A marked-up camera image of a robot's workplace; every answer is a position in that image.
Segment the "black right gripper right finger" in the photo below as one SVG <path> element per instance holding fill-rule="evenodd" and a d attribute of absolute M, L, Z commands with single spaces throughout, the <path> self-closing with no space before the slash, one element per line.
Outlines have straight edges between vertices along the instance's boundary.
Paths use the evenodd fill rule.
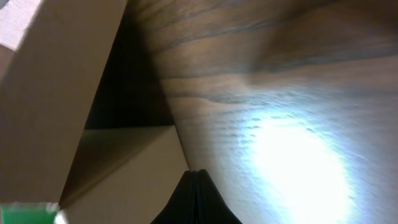
<path fill-rule="evenodd" d="M 197 223 L 242 224 L 223 200 L 207 170 L 197 172 Z"/>

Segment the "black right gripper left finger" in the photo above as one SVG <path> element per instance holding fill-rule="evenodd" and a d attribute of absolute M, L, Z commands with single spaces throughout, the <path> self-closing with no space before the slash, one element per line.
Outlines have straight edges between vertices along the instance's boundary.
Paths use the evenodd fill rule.
<path fill-rule="evenodd" d="M 196 223 L 196 173 L 183 173 L 169 201 L 151 224 Z"/>

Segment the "cardboard box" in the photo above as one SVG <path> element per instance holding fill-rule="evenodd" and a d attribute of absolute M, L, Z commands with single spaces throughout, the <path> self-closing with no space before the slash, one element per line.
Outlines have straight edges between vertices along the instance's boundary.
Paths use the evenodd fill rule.
<path fill-rule="evenodd" d="M 173 126 L 85 130 L 126 1 L 42 1 L 1 77 L 3 222 L 150 223 L 187 169 Z"/>

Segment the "green tape roll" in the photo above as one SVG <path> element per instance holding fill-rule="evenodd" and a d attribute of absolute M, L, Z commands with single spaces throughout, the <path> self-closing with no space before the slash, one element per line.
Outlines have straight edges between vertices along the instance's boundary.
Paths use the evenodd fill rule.
<path fill-rule="evenodd" d="M 2 224 L 53 224 L 57 203 L 2 203 Z"/>

